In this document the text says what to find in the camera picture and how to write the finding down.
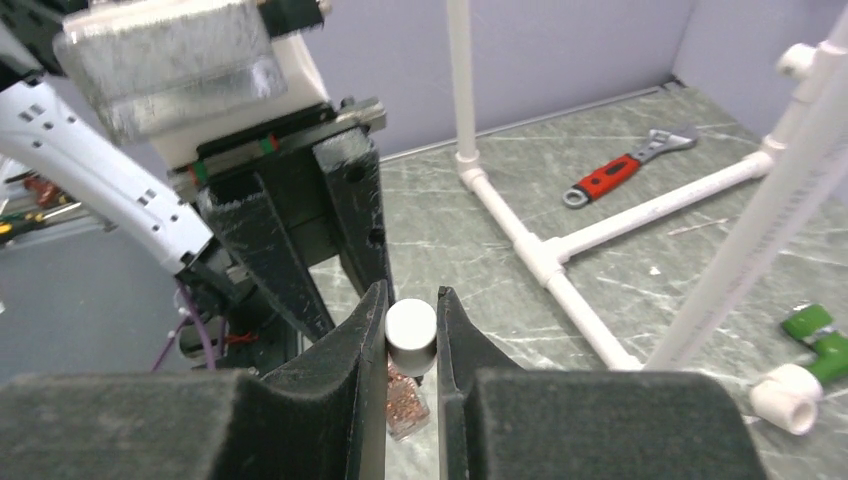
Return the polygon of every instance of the gray marble floor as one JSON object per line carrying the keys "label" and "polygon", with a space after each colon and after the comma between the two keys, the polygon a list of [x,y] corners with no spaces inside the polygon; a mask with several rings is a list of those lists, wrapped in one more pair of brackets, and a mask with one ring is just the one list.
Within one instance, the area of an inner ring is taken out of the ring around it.
{"label": "gray marble floor", "polygon": [[[580,211],[564,189],[629,151],[655,126],[698,126],[699,146],[655,160],[624,186]],[[661,92],[490,135],[480,151],[490,179],[531,231],[562,236],[731,165],[757,139],[697,91]],[[399,298],[435,304],[439,285],[456,288],[472,321],[527,368],[603,365],[453,169],[450,147],[388,161],[382,171],[391,261]],[[645,360],[700,272],[756,189],[751,182],[705,200],[574,258],[568,275],[616,336]],[[758,375],[804,350],[777,322],[801,300],[823,303],[848,328],[848,210],[827,203],[796,236],[692,368],[718,379],[750,414]],[[315,268],[328,307],[344,318],[356,296],[337,263]],[[423,386],[435,407],[435,378]],[[815,430],[790,436],[747,417],[775,479],[848,478],[848,382],[827,389]],[[387,478],[435,479],[435,422],[401,442],[389,440]]]}

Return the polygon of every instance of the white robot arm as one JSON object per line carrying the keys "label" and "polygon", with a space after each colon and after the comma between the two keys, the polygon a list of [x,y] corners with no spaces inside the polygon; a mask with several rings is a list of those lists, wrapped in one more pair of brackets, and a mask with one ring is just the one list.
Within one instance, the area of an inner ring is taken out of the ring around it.
{"label": "white robot arm", "polygon": [[[178,275],[215,243],[213,234],[191,205],[113,142],[150,140],[175,169],[194,161],[202,143],[327,101],[299,35],[272,39],[269,33],[313,25],[329,3],[315,3],[304,16],[297,2],[277,2],[288,17],[269,10],[272,2],[253,0],[89,3],[88,10],[61,21],[51,50],[112,141],[73,112],[44,81],[44,71],[33,69],[27,49],[0,25],[0,154],[124,228]],[[284,19],[284,26],[268,28],[269,16]],[[160,34],[163,27],[166,35]],[[21,28],[14,33],[20,36]],[[145,45],[155,53],[139,58]],[[50,53],[45,65],[55,70]]]}
{"label": "white robot arm", "polygon": [[212,232],[191,205],[80,119],[43,78],[4,87],[0,153],[125,229],[173,275],[209,244]]}

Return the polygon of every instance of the screwdriver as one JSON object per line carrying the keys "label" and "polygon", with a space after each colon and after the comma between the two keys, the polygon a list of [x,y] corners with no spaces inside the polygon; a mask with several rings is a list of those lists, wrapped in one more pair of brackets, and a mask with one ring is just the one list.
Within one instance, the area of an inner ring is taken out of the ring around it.
{"label": "screwdriver", "polygon": [[25,233],[44,228],[51,218],[76,210],[80,205],[77,202],[57,208],[49,213],[28,212],[0,221],[0,245],[5,245]]}
{"label": "screwdriver", "polygon": [[0,223],[0,245],[5,245],[19,235],[38,230],[44,225],[43,213],[27,213]]}

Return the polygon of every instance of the green pvc fitting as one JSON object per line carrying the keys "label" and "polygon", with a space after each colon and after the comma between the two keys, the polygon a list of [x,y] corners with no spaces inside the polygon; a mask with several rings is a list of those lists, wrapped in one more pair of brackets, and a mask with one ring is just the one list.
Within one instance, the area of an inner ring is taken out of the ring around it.
{"label": "green pvc fitting", "polygon": [[848,338],[833,327],[833,317],[824,307],[818,304],[798,307],[780,326],[816,353],[813,363],[802,366],[819,383],[825,385],[848,376]]}

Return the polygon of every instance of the white pvc pipe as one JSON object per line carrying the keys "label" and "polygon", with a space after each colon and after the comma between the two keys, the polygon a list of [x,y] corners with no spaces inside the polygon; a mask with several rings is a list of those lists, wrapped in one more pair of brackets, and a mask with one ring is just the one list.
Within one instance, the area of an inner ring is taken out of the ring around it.
{"label": "white pvc pipe", "polygon": [[795,140],[763,181],[689,294],[646,369],[686,365],[789,238],[848,171],[848,62],[810,107]]}
{"label": "white pvc pipe", "polygon": [[515,242],[530,233],[485,176],[474,179],[471,190],[477,194],[477,197],[486,206],[486,210],[492,214],[492,217],[498,222],[511,242]]}
{"label": "white pvc pipe", "polygon": [[[760,147],[763,151],[775,157],[786,149],[793,140],[798,126],[804,121],[810,105],[815,102],[839,65],[840,58],[845,55],[846,48],[848,48],[848,9],[842,12],[842,16],[837,20],[827,40],[821,42],[816,48],[813,62],[804,73],[804,79],[792,92],[786,111],[780,117],[774,130],[763,139]],[[781,67],[781,62],[778,62],[777,67]]]}
{"label": "white pvc pipe", "polygon": [[771,157],[755,152],[735,165],[719,170],[700,180],[601,220],[565,237],[555,237],[547,242],[560,263],[572,256],[600,245],[642,225],[662,218],[683,207],[703,200],[733,185],[768,173],[773,165]]}
{"label": "white pvc pipe", "polygon": [[548,281],[548,291],[568,314],[572,323],[592,345],[601,360],[610,370],[639,370],[642,364],[627,353],[621,343],[609,331],[603,320],[592,310],[577,288],[560,273]]}
{"label": "white pvc pipe", "polygon": [[448,33],[450,34],[451,67],[453,69],[453,103],[456,114],[456,140],[459,157],[477,158],[477,127],[474,120],[474,84],[471,60],[471,14],[468,0],[448,0]]}

